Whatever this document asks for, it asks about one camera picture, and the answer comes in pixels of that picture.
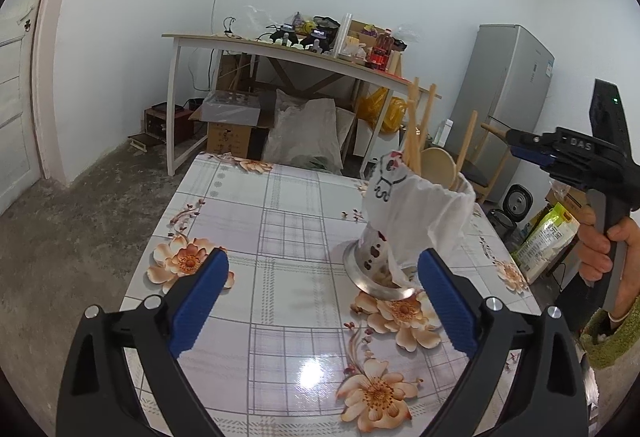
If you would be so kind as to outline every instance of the human hand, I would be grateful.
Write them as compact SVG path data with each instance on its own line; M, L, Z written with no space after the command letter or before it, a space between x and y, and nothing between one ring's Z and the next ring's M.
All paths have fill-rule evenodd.
M609 258L611 242L626 242L625 267L622 271L616 305L609 313L612 318L622 318L640 295L640 227L628 216L607 231L607 236L597 232L594 224L596 214L585 206L578 216L577 254L582 262L580 276L588 281L597 281L603 273L611 271L613 264Z

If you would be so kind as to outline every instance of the desk leg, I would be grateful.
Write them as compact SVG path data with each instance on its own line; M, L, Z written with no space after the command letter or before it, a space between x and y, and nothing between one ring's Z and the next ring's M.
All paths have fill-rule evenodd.
M216 90L218 87L218 78L220 77L220 61L222 60L222 49L216 49L213 59L213 74L211 75L211 90Z
M175 127L175 83L178 79L180 61L180 39L174 38L174 55L169 65L169 87L166 93L166 171L170 177L175 175L174 167L174 127Z
M373 129L373 134L371 135L371 139L369 139L369 144L367 144L367 151L364 154L364 159L362 161L362 166L360 167L360 178L364 179L364 170L367 168L367 163L369 162L369 157L371 156L371 150L373 150L373 143L375 143L378 138L378 134L380 133L380 128L382 127L382 122L385 119L386 110L389 108L389 103L391 102L391 98L393 97L394 92L391 89L386 91L385 102L382 105L382 110L380 110L380 115L378 116L378 121L376 123L376 127Z
M344 140L344 144L340 148L342 150L342 166L344 166L344 161L347 159L347 151L351 146L351 139L353 138L353 133L356 131L358 127L358 107L360 106L360 94L362 94L363 88L368 88L369 83L365 83L362 80L355 80L353 82L353 92L351 93L351 108L353 109L353 122L349 127L349 132L347 133L347 138Z

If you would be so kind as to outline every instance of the white desk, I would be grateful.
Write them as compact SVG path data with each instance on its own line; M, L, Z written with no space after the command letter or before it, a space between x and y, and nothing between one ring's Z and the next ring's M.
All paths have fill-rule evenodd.
M176 169L184 163L194 151L196 151L207 139L204 136L198 139L196 143L187 149L180 157L175 158L174 153L174 110L175 110L175 83L177 79L177 67L180 61L180 48L192 47L203 49L214 49L215 56L212 63L214 67L212 81L218 80L218 74L220 71L220 58L223 51L233 52L245 52L247 54L255 54L257 56L264 56L267 58L275 58L277 60L284 60L302 65L308 65L310 67L322 68L329 70L336 74L342 74L355 80L365 81L376 86L384 86L391 90L386 93L386 99L376 127L373 130L373 136L367 146L367 152L360 168L360 177L364 178L364 169L367 166L371 149L373 147L373 140L378 137L380 133L380 127L382 126L383 118L386 115L386 110L391 102L391 97L394 92L400 92L402 94L408 94L408 86L410 81L403 80L391 74L380 72L379 70L372 70L371 68L356 65L347 61L332 58L327 55L315 54L310 51L302 51L299 49L293 49L290 47L283 47L281 45L268 44L263 42L257 42L254 40L240 40L236 38L227 38L226 36L210 36L210 35L194 35L194 34L163 34L164 38L174 39L174 55L171 60L171 66L169 68L169 85L167 89L167 118L166 118L166 168L169 175L173 176ZM421 88L421 91L429 93L427 89Z

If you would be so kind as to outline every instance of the door frame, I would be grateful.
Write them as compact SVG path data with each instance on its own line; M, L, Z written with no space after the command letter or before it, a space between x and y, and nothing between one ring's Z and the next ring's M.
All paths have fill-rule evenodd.
M53 59L61 7L62 0L40 0L38 6L31 53L31 100L43 176L68 186L71 182L60 155L53 99Z

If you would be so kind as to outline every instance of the yellow plastic bag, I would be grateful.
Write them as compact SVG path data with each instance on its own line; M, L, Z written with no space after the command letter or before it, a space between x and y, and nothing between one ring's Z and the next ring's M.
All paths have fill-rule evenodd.
M375 128L378 116L382 110L382 105L385 104L386 93L388 91L388 88L381 86L370 96L361 97L356 117L364 119L371 128ZM396 133L400 130L405 111L406 102L404 99L401 99L401 97L392 97L391 102L389 103L389 108L386 110L386 115L382 122L380 132Z

